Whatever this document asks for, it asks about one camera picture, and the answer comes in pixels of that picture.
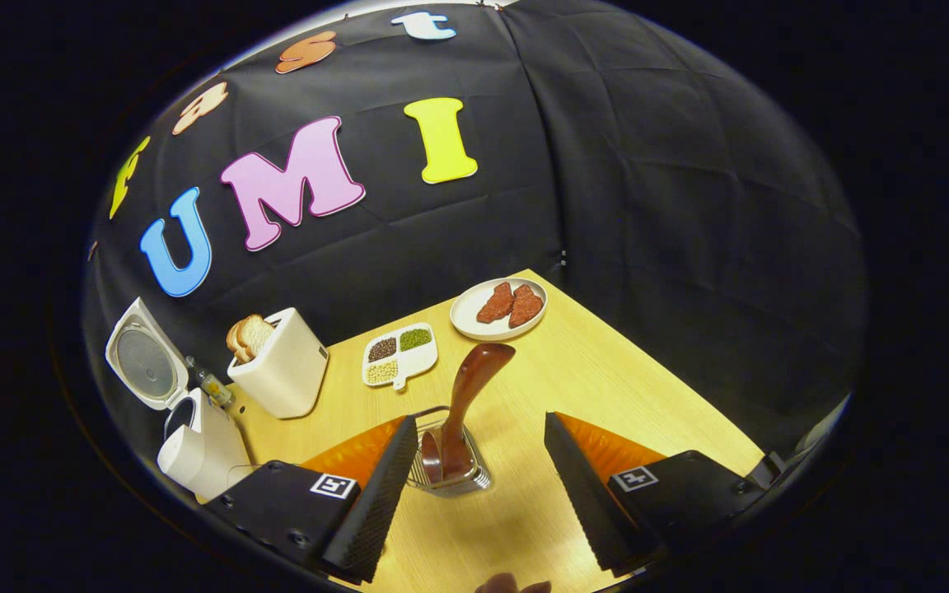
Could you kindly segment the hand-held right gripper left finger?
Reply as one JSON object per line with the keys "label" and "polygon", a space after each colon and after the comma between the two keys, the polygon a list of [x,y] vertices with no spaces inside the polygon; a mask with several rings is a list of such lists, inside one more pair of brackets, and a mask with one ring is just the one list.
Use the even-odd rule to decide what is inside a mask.
{"label": "hand-held right gripper left finger", "polygon": [[295,465],[271,460],[204,506],[294,566],[373,581],[417,453],[412,414]]}

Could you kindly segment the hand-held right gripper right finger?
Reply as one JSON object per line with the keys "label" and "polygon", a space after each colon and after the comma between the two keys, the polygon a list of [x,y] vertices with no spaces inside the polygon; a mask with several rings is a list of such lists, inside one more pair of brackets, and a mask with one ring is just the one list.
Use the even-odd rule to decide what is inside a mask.
{"label": "hand-held right gripper right finger", "polygon": [[596,563],[617,577],[707,548],[772,485],[769,455],[742,476],[700,451],[663,455],[564,413],[546,414],[544,444]]}

